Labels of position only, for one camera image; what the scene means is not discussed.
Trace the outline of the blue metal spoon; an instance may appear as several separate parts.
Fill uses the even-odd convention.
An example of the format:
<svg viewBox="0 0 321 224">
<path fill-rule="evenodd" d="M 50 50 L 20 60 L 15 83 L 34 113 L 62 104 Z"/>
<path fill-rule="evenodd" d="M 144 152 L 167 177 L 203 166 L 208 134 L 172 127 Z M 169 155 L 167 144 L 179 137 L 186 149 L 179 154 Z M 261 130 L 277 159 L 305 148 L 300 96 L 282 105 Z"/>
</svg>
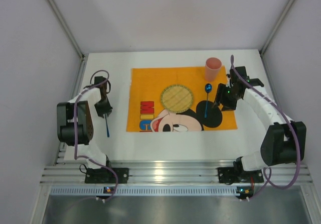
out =
<svg viewBox="0 0 321 224">
<path fill-rule="evenodd" d="M 207 118 L 209 93 L 211 91 L 212 91 L 212 85 L 210 83 L 207 83 L 205 85 L 205 92 L 207 94 L 207 98 L 206 98 L 206 104 L 205 104 L 204 118 Z"/>
</svg>

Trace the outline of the blue metal fork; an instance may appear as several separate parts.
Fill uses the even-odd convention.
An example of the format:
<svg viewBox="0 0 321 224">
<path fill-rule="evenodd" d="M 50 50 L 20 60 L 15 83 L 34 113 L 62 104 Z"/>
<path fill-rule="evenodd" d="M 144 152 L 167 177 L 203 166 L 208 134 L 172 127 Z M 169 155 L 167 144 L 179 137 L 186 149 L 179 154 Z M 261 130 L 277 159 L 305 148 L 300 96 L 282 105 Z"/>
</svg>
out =
<svg viewBox="0 0 321 224">
<path fill-rule="evenodd" d="M 104 114 L 104 118 L 105 118 L 105 124 L 106 124 L 106 135 L 109 138 L 110 137 L 110 133 L 109 133 L 109 128 L 108 128 L 108 115 Z"/>
</svg>

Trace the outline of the pink plastic cup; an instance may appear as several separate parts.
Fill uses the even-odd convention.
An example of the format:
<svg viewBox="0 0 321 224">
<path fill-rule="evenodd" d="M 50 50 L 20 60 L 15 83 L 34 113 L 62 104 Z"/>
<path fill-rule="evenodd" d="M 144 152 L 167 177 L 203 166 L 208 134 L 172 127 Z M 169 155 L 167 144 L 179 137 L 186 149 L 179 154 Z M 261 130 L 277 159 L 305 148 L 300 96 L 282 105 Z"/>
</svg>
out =
<svg viewBox="0 0 321 224">
<path fill-rule="evenodd" d="M 205 63 L 205 80 L 212 82 L 218 76 L 220 69 L 222 67 L 222 62 L 220 59 L 211 57 L 206 60 Z"/>
</svg>

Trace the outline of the orange cartoon mouse placemat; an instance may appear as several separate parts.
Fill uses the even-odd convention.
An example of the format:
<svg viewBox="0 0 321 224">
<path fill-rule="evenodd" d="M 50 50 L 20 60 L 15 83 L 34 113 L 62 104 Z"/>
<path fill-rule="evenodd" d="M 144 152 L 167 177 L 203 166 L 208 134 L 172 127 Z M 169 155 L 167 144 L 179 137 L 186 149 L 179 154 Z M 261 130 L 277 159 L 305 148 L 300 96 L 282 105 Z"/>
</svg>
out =
<svg viewBox="0 0 321 224">
<path fill-rule="evenodd" d="M 135 68 L 131 72 L 126 130 L 153 133 L 235 130 L 233 111 L 221 111 L 221 106 L 212 108 L 220 83 L 227 83 L 225 68 L 211 82 L 207 118 L 204 118 L 207 98 L 204 67 Z M 161 104 L 162 91 L 173 84 L 186 86 L 194 95 L 193 105 L 183 113 L 169 112 Z"/>
</svg>

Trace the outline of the round woven bamboo plate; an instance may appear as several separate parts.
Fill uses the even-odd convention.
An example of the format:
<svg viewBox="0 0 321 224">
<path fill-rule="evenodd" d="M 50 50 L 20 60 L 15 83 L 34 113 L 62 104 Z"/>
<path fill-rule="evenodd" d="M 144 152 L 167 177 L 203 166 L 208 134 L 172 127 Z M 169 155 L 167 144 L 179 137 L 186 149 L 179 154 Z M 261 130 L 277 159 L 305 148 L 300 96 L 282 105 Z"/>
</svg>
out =
<svg viewBox="0 0 321 224">
<path fill-rule="evenodd" d="M 164 109 L 179 114 L 187 111 L 193 105 L 194 95 L 186 86 L 173 84 L 162 91 L 160 102 Z"/>
</svg>

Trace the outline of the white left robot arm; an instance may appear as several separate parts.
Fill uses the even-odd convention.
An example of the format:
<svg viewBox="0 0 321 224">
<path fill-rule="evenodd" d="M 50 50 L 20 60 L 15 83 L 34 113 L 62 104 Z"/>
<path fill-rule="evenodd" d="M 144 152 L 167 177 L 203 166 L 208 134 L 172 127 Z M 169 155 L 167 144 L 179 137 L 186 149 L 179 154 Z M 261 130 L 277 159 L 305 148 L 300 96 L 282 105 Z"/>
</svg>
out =
<svg viewBox="0 0 321 224">
<path fill-rule="evenodd" d="M 110 82 L 96 76 L 92 85 L 68 102 L 57 104 L 57 136 L 67 145 L 65 161 L 85 160 L 91 169 L 111 168 L 110 161 L 99 144 L 110 137 L 107 118 L 112 106 L 107 94 Z"/>
</svg>

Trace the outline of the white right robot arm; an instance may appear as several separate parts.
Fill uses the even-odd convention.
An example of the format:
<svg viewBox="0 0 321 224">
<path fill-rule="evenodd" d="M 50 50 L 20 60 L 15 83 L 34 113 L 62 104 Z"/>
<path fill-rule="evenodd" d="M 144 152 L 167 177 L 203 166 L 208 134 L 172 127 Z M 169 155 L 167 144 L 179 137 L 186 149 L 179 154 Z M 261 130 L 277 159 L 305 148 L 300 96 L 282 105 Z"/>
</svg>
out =
<svg viewBox="0 0 321 224">
<path fill-rule="evenodd" d="M 302 161 L 305 153 L 306 126 L 284 114 L 268 96 L 264 84 L 258 78 L 249 78 L 244 66 L 232 67 L 229 83 L 219 84 L 214 107 L 232 111 L 242 100 L 256 113 L 266 134 L 259 148 L 237 158 L 235 163 L 243 171 L 256 171 L 278 164 Z"/>
</svg>

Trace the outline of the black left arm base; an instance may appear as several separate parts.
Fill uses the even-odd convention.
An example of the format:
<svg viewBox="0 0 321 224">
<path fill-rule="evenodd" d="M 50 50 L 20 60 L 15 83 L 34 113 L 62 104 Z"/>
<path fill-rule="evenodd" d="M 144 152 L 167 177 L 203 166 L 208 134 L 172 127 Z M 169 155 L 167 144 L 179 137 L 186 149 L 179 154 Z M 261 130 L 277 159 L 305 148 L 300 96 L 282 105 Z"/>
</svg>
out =
<svg viewBox="0 0 321 224">
<path fill-rule="evenodd" d="M 128 178 L 129 178 L 128 168 L 112 168 L 112 170 L 117 175 L 119 184 L 126 184 L 128 182 Z M 100 169 L 88 168 L 86 170 L 85 183 L 86 184 L 107 184 L 107 183 L 115 184 L 116 177 L 111 171 L 105 168 L 100 168 Z"/>
</svg>

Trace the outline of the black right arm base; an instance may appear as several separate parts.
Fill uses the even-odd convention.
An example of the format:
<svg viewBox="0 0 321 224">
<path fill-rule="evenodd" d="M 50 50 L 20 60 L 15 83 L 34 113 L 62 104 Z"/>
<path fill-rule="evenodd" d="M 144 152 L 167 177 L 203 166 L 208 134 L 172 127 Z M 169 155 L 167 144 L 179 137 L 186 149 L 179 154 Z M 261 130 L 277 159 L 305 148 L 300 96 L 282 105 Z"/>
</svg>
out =
<svg viewBox="0 0 321 224">
<path fill-rule="evenodd" d="M 263 183 L 261 170 L 245 171 L 241 162 L 241 157 L 233 162 L 232 167 L 217 168 L 219 183 L 231 185 L 233 183 Z"/>
</svg>

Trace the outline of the aluminium table edge rail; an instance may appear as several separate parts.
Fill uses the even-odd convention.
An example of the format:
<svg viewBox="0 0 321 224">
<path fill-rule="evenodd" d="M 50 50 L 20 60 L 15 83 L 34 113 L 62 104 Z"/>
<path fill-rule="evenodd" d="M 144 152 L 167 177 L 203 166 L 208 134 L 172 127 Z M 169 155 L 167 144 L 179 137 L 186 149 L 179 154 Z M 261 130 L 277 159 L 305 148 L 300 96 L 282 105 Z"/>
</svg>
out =
<svg viewBox="0 0 321 224">
<path fill-rule="evenodd" d="M 63 161 L 46 166 L 41 184 L 83 184 L 85 174 L 80 172 L 84 161 Z M 144 161 L 112 162 L 112 167 L 129 169 L 129 184 L 218 184 L 219 167 L 231 167 L 232 161 Z"/>
</svg>

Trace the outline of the left aluminium corner post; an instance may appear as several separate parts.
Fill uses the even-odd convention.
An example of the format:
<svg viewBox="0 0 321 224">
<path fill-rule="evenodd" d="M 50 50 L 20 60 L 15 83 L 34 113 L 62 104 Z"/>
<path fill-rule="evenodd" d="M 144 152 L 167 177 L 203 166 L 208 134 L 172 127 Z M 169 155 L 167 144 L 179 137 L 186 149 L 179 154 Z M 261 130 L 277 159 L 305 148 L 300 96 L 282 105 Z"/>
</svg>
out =
<svg viewBox="0 0 321 224">
<path fill-rule="evenodd" d="M 71 45 L 73 46 L 75 52 L 77 53 L 78 57 L 83 60 L 85 55 L 82 52 L 79 44 L 77 43 L 72 31 L 70 30 L 70 27 L 67 24 L 67 21 L 65 20 L 63 14 L 61 13 L 59 7 L 57 6 L 55 0 L 46 0 L 48 3 L 49 7 L 51 8 L 54 16 L 58 20 L 60 26 L 62 27 L 62 30 L 66 34 L 67 38 L 69 39 Z"/>
</svg>

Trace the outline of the aluminium corner post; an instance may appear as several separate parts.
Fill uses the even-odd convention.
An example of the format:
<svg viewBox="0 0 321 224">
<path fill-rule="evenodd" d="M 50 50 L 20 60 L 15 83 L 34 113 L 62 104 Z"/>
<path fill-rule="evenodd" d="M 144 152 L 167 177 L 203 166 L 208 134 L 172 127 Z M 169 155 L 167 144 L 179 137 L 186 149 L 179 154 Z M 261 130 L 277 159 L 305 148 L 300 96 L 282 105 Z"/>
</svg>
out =
<svg viewBox="0 0 321 224">
<path fill-rule="evenodd" d="M 75 52 L 77 53 L 78 57 L 83 60 L 85 55 L 82 52 L 79 44 L 77 43 L 72 31 L 70 30 L 70 27 L 67 24 L 67 21 L 65 20 L 63 14 L 61 13 L 59 7 L 57 6 L 55 0 L 46 0 L 48 3 L 49 7 L 51 8 L 54 16 L 58 20 L 60 26 L 62 27 L 62 30 L 66 34 L 67 38 L 69 39 L 71 45 L 73 46 Z"/>
<path fill-rule="evenodd" d="M 259 50 L 260 57 L 263 57 L 266 51 L 268 50 L 269 46 L 271 45 L 273 39 L 275 38 L 276 34 L 282 27 L 284 21 L 286 20 L 289 12 L 294 7 L 297 0 L 287 0 L 286 4 L 284 5 L 282 11 L 280 12 L 279 16 L 277 17 L 277 20 L 275 24 L 273 25 L 270 33 L 268 34 L 266 40 L 264 41 L 264 44 L 262 48 Z"/>
</svg>

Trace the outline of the right aluminium corner post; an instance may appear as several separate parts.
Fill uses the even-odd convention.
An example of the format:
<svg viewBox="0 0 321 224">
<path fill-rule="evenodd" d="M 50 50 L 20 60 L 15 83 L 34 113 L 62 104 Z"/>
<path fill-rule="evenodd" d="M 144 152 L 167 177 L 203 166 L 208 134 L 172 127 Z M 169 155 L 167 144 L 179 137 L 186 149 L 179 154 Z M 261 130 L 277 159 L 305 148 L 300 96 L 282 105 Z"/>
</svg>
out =
<svg viewBox="0 0 321 224">
<path fill-rule="evenodd" d="M 275 24 L 273 25 L 270 33 L 268 34 L 266 40 L 264 41 L 264 44 L 262 48 L 259 50 L 260 57 L 263 57 L 266 51 L 268 50 L 269 46 L 271 45 L 273 39 L 275 38 L 276 34 L 282 27 L 284 21 L 286 20 L 289 12 L 294 7 L 297 0 L 287 0 L 286 4 L 284 5 L 282 11 L 280 12 L 279 16 L 277 17 L 277 20 Z"/>
</svg>

